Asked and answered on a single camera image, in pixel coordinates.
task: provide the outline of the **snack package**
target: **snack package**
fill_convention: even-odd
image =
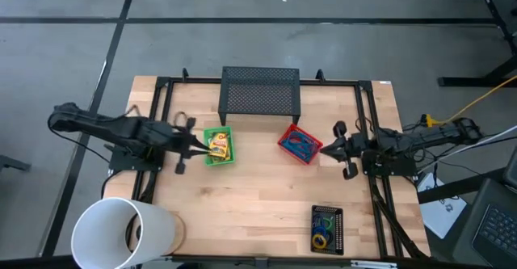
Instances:
[[[230,148],[228,148],[226,150],[226,157],[223,159],[223,158],[218,158],[218,157],[212,157],[212,160],[214,162],[224,162],[224,161],[228,161],[230,159]]]
[[[225,132],[215,132],[208,141],[208,147],[210,148],[208,155],[212,156],[214,160],[225,160],[227,154],[229,155],[228,134]]]

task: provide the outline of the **green plastic bin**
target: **green plastic bin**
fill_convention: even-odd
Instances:
[[[229,152],[230,157],[228,161],[222,161],[222,162],[214,162],[210,156],[207,155],[207,157],[204,159],[204,163],[207,166],[214,166],[214,165],[221,165],[221,164],[229,164],[235,162],[235,152],[233,150],[233,134],[231,127],[219,127],[219,128],[206,128],[203,131],[203,138],[204,138],[204,144],[208,146],[208,138],[215,132],[226,132],[229,134]]]

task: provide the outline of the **gray floor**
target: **gray floor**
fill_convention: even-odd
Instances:
[[[0,0],[0,16],[118,17],[124,0]],[[510,25],[513,0],[495,0]],[[488,17],[483,0],[133,0],[130,17]],[[53,105],[91,100],[114,25],[0,24],[0,154],[32,164],[0,175],[0,259],[37,254],[73,146],[48,132]],[[100,112],[124,111],[135,75],[219,76],[223,65],[293,67],[312,78],[390,80],[403,124],[422,113],[444,119],[487,89],[438,88],[439,76],[480,76],[509,58],[487,27],[297,24],[126,25]],[[500,90],[465,113],[486,133],[508,128],[517,95]],[[90,146],[107,152],[101,141]],[[512,143],[476,149],[452,163],[486,171],[503,166]],[[57,247],[69,254],[80,214],[99,199],[106,164],[87,153]],[[467,170],[440,167],[450,182]]]

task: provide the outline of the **red basket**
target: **red basket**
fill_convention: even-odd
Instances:
[[[282,146],[282,141],[287,139],[289,137],[289,135],[291,134],[291,132],[300,132],[304,135],[306,135],[307,137],[309,137],[311,140],[313,140],[315,143],[316,143],[316,153],[313,154],[313,156],[310,158],[310,160],[308,162],[305,162],[303,159],[299,158],[298,156],[296,156],[294,153],[291,153],[288,149],[285,149],[283,146]],[[289,155],[293,156],[294,158],[296,158],[296,160],[304,163],[305,165],[308,165],[310,164],[310,162],[313,161],[313,159],[316,157],[316,154],[320,151],[320,148],[323,146],[323,143],[321,143],[317,138],[313,137],[313,135],[309,134],[308,132],[302,130],[301,128],[298,128],[298,126],[296,126],[295,124],[291,124],[288,128],[288,130],[284,133],[284,135],[280,138],[280,140],[278,140],[278,145],[280,146],[280,148],[282,150],[284,150],[285,152],[287,152]]]

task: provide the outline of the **black mesh shelf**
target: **black mesh shelf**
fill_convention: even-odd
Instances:
[[[219,118],[226,114],[292,116],[300,119],[300,70],[223,67]]]

